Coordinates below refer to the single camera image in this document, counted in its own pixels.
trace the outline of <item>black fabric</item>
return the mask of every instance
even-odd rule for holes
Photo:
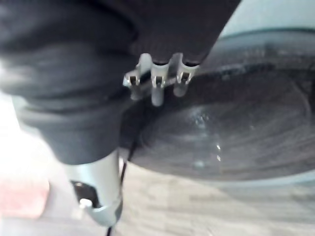
[[[128,53],[133,28],[92,3],[0,3],[0,87],[25,98],[20,121],[66,164],[97,161],[118,146],[122,80],[137,63]]]
[[[99,0],[133,22],[136,55],[149,53],[158,64],[174,53],[200,64],[217,40],[240,0]]]

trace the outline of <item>black circular surface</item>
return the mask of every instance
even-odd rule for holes
[[[315,167],[310,107],[287,73],[209,80],[183,99],[196,92],[207,93],[202,103],[164,109],[145,127],[133,162],[221,180],[280,177]]]
[[[283,44],[285,55],[283,34],[291,36]],[[315,169],[309,103],[315,57],[313,51],[307,57],[301,51],[306,41],[315,44],[311,39],[314,34],[260,32],[219,42],[203,67],[209,66],[209,73],[194,78],[185,97],[175,97],[168,88],[162,108],[146,103],[146,125],[133,163],[222,181]]]

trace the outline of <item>metal clip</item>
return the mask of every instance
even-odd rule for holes
[[[138,86],[140,85],[140,66],[137,65],[133,71],[125,74],[126,86]]]
[[[187,66],[180,60],[177,70],[177,82],[188,85],[198,68],[199,65]]]
[[[151,101],[156,107],[159,107],[164,102],[164,87],[168,76],[169,64],[156,65],[152,64],[151,67],[151,80],[152,80],[152,94]]]
[[[165,82],[167,80],[169,64],[165,65],[156,65],[152,64],[151,67],[151,79],[152,86],[154,88],[163,88],[165,86]]]

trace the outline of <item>silver metal bracket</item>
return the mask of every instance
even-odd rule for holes
[[[67,165],[63,167],[68,178],[79,186],[87,184],[95,189],[98,204],[86,196],[77,195],[80,207],[100,225],[111,227],[121,215],[122,190],[119,174],[118,149],[102,159],[86,164]]]
[[[138,64],[133,71],[125,74],[126,86],[139,86],[140,85],[140,65]]]
[[[179,61],[178,70],[177,70],[177,82],[179,84],[188,85],[196,73],[196,70],[199,68],[199,65],[187,66],[182,60]]]
[[[168,76],[169,64],[165,65],[156,65],[152,64],[151,67],[151,79],[152,86],[154,88],[163,88]]]

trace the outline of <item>black wire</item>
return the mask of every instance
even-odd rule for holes
[[[123,168],[122,168],[122,174],[120,175],[120,183],[121,183],[121,186],[123,185],[123,182],[124,182],[125,173],[126,173],[126,169],[127,169],[127,163],[128,163],[128,161],[131,160],[135,149],[136,149],[136,142],[133,142],[132,145],[131,145],[130,151],[129,151],[129,153],[128,153],[128,158],[127,158],[127,160],[124,160],[124,165],[123,165]],[[113,228],[113,227],[108,228],[108,230],[107,230],[105,236],[111,236],[111,234],[112,234],[112,228]]]

